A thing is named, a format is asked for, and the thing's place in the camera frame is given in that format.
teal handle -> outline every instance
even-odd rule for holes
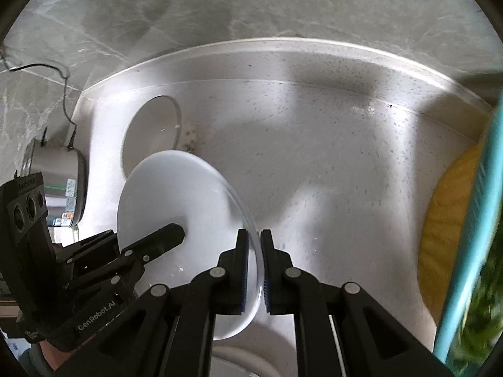
[[[446,362],[498,226],[503,194],[503,96],[480,155],[433,354]]]

pivot screw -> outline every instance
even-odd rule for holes
[[[214,278],[221,278],[225,275],[225,269],[220,266],[216,266],[215,268],[210,269],[210,275]]]
[[[166,293],[167,289],[164,285],[154,285],[150,288],[150,293],[152,296],[156,298],[163,296]]]
[[[288,276],[288,278],[298,278],[301,273],[299,268],[291,267],[285,269],[285,275]]]
[[[354,282],[348,282],[344,285],[344,290],[350,294],[357,294],[360,291],[360,285]]]

stainless steel kettle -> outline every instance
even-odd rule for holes
[[[47,225],[76,225],[86,201],[86,169],[82,154],[70,146],[54,146],[33,138],[26,148],[21,176],[41,171],[44,176]]]

black cable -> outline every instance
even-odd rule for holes
[[[28,65],[22,65],[19,67],[10,67],[7,63],[7,59],[5,58],[5,55],[3,54],[2,51],[0,51],[0,57],[2,58],[3,65],[5,66],[5,69],[7,69],[9,72],[16,72],[16,71],[22,71],[23,69],[28,69],[28,68],[33,68],[33,67],[45,67],[45,68],[50,68],[55,70],[61,77],[62,80],[64,80],[64,86],[63,86],[63,113],[66,117],[66,119],[74,125],[74,131],[71,134],[70,141],[68,143],[68,148],[72,150],[74,148],[74,140],[75,140],[75,134],[77,132],[77,124],[68,116],[68,113],[66,112],[66,88],[68,86],[68,79],[70,75],[64,75],[63,71],[59,69],[58,67],[50,64],[42,64],[39,62],[35,62],[34,64],[28,64]]]

stainless steel sink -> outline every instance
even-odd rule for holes
[[[159,57],[79,100],[75,146],[89,162],[80,238],[116,229],[124,136],[158,95],[177,99],[196,127],[196,154],[296,266],[336,286],[358,282],[432,347],[435,325],[417,285],[423,217],[441,174],[484,128],[485,102],[420,64],[332,41],[234,41]],[[295,373],[290,317],[261,308],[218,344]]]

